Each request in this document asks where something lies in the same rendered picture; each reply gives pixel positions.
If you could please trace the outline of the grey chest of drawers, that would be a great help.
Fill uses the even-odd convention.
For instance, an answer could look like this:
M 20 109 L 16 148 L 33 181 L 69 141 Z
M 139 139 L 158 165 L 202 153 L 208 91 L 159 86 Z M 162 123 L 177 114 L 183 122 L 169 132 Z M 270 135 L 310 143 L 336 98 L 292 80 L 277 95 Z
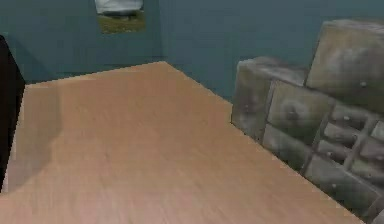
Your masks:
M 304 70 L 238 63 L 232 124 L 366 224 L 384 224 L 384 20 L 322 24 Z

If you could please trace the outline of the black cabinet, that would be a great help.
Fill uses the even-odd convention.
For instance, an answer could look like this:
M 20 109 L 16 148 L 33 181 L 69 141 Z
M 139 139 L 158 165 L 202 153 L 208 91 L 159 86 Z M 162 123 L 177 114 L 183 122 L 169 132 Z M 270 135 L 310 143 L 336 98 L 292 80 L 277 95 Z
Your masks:
M 4 36 L 0 35 L 0 192 L 17 126 L 25 80 Z

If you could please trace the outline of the window with white blind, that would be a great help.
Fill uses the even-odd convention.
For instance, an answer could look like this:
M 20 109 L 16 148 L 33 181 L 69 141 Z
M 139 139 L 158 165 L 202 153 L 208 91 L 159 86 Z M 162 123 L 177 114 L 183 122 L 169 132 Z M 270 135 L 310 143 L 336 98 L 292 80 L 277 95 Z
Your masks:
M 95 0 L 103 34 L 137 32 L 145 28 L 144 0 Z

